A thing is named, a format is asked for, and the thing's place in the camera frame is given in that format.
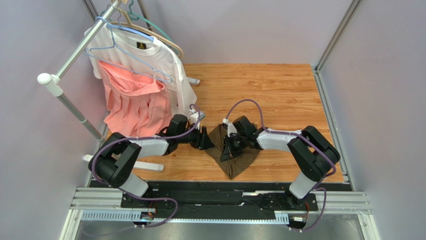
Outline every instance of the white pipe connector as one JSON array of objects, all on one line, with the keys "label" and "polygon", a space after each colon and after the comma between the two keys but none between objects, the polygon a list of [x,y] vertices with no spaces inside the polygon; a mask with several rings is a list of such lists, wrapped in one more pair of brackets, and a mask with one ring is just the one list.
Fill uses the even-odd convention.
[{"label": "white pipe connector", "polygon": [[38,75],[37,81],[55,97],[59,97],[64,93],[64,90],[62,90],[62,88],[58,85],[61,79],[56,75],[42,73]]}]

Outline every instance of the blue clothes hanger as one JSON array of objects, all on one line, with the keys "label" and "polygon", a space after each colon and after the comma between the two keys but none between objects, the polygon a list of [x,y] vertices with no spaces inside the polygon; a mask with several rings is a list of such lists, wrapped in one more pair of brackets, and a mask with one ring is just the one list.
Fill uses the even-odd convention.
[{"label": "blue clothes hanger", "polygon": [[[110,23],[109,23],[109,22],[108,22],[105,18],[103,18],[103,17],[101,17],[101,16],[97,16],[97,17],[96,17],[96,19],[100,19],[100,20],[104,21],[104,22],[106,23],[106,27],[107,27],[107,28],[109,28],[109,30],[111,31],[112,46],[107,46],[107,47],[93,47],[93,48],[90,48],[90,49],[86,49],[86,50],[84,51],[84,53],[85,53],[85,54],[87,54],[87,55],[89,55],[90,57],[95,58],[95,59],[97,59],[97,60],[99,60],[99,61],[102,61],[102,62],[104,62],[104,63],[110,64],[110,65],[113,65],[113,66],[115,66],[115,67],[117,67],[117,68],[121,68],[121,69],[124,69],[124,70],[128,70],[128,71],[130,71],[130,72],[132,72],[132,73],[135,73],[135,74],[144,75],[144,76],[147,76],[147,77],[150,77],[150,78],[156,79],[156,80],[161,81],[161,82],[169,83],[169,84],[173,83],[173,78],[172,78],[170,75],[168,75],[167,73],[165,73],[165,72],[163,72],[163,71],[161,71],[161,70],[154,69],[154,68],[153,68],[150,64],[148,64],[148,63],[144,62],[143,60],[141,60],[141,59],[137,58],[136,56],[133,56],[130,52],[127,52],[126,50],[122,49],[122,48],[121,48],[121,47],[120,47],[120,46],[116,43],[116,41],[115,41],[115,39],[114,39],[113,29],[119,29],[119,30],[127,31],[127,32],[130,32],[130,33],[133,33],[133,34],[137,34],[137,35],[142,36],[142,37],[144,37],[144,38],[146,38],[146,39],[148,39],[148,40],[150,40],[150,41],[152,41],[152,42],[154,41],[154,37],[153,37],[153,36],[149,36],[149,35],[147,35],[147,34],[145,34],[145,33],[143,33],[143,32],[139,32],[139,31],[136,31],[136,30],[134,30],[134,29],[132,29],[132,28],[125,27],[125,26],[122,26],[122,25],[113,25],[113,24],[110,24]],[[130,57],[134,58],[135,60],[137,60],[137,61],[139,61],[139,62],[141,62],[141,63],[143,63],[143,64],[147,65],[148,67],[150,67],[150,68],[152,69],[152,71],[154,72],[154,76],[152,76],[152,75],[150,75],[150,74],[147,74],[147,73],[138,72],[138,71],[132,70],[132,69],[127,68],[127,67],[123,67],[123,66],[117,65],[116,63],[111,62],[111,61],[107,61],[107,60],[100,59],[99,57],[96,57],[96,56],[94,56],[94,55],[92,54],[92,50],[105,50],[105,49],[113,49],[113,48],[117,48],[117,49],[119,49],[119,50],[120,50],[120,51],[122,51],[123,53],[125,53],[125,54],[129,55]],[[157,77],[157,73],[160,73],[160,74],[164,75],[164,76],[166,77],[166,79],[158,78],[158,77]]]}]

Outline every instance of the pink garment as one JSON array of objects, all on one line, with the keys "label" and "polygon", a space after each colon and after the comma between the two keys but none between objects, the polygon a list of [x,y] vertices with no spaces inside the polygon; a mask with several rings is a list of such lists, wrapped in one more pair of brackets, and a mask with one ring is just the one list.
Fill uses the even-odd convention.
[{"label": "pink garment", "polygon": [[113,133],[153,136],[169,125],[172,110],[167,88],[161,82],[102,61],[98,64],[106,109],[110,111],[104,122]]}]

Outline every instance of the wooden tabletop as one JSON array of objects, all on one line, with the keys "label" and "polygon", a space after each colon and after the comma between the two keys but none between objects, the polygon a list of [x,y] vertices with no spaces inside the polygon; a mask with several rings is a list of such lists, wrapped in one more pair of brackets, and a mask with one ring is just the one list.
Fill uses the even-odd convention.
[{"label": "wooden tabletop", "polygon": [[[330,130],[321,104],[311,66],[308,64],[185,64],[186,75],[200,79],[192,86],[196,104],[205,113],[202,126],[210,132],[222,123],[230,108],[239,100],[253,99],[260,104],[266,127],[274,130],[301,130],[316,127],[330,142]],[[229,120],[245,115],[260,126],[257,107],[241,103]],[[239,176],[230,180],[204,151],[181,144],[168,156],[139,159],[163,164],[162,172],[135,169],[145,180],[167,181],[239,181],[292,182],[300,172],[289,152],[263,150]],[[325,182],[343,182],[341,168]]]}]

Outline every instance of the gray floor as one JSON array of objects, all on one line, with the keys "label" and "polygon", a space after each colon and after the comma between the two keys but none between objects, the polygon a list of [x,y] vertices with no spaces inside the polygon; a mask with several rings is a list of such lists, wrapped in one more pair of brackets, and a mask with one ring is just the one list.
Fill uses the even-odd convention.
[{"label": "gray floor", "polygon": [[[308,225],[315,220],[314,215]],[[129,222],[82,221],[90,234],[106,234],[131,226]],[[105,237],[89,237],[81,231],[77,240],[363,240],[357,215],[324,215],[315,229],[296,233],[287,226],[269,224],[167,223],[151,229],[129,229]]]}]

